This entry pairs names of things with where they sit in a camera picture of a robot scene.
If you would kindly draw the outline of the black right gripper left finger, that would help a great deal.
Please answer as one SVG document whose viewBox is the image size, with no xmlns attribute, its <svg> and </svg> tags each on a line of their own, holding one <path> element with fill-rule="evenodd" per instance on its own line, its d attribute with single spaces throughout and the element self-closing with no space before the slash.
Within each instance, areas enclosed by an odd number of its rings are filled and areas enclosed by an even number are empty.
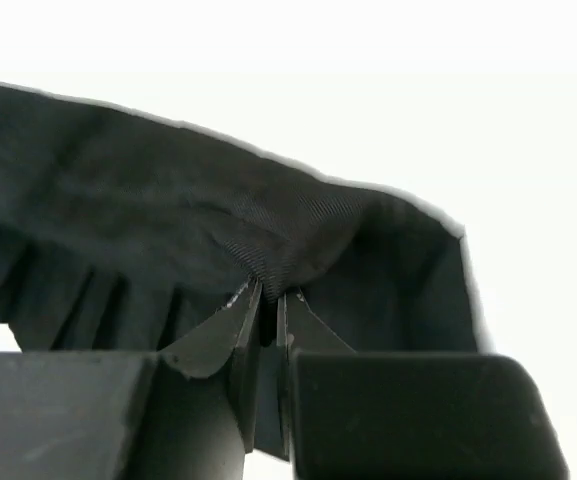
<svg viewBox="0 0 577 480">
<path fill-rule="evenodd" d="M 261 283 L 248 281 L 224 307 L 162 350 L 167 363 L 187 379 L 225 376 L 228 401 L 247 453 L 253 450 L 255 437 L 261 297 Z"/>
</svg>

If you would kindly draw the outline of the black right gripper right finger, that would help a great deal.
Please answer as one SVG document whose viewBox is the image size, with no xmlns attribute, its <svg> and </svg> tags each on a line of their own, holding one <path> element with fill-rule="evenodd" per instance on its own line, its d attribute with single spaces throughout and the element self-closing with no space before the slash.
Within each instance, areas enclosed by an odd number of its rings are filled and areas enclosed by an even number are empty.
<svg viewBox="0 0 577 480">
<path fill-rule="evenodd" d="M 290 457 L 291 355 L 297 350 L 323 353 L 355 353 L 310 308 L 300 288 L 287 291 L 277 304 L 276 345 L 280 367 L 277 380 L 278 411 L 283 453 Z"/>
</svg>

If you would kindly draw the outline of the black pleated skirt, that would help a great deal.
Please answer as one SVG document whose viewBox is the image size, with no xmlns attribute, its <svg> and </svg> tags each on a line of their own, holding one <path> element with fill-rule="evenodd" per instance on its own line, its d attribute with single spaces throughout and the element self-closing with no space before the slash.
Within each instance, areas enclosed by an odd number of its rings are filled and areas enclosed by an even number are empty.
<svg viewBox="0 0 577 480">
<path fill-rule="evenodd" d="M 0 323 L 25 350 L 161 348 L 259 281 L 358 350 L 475 352 L 462 251 L 395 195 L 0 86 Z"/>
</svg>

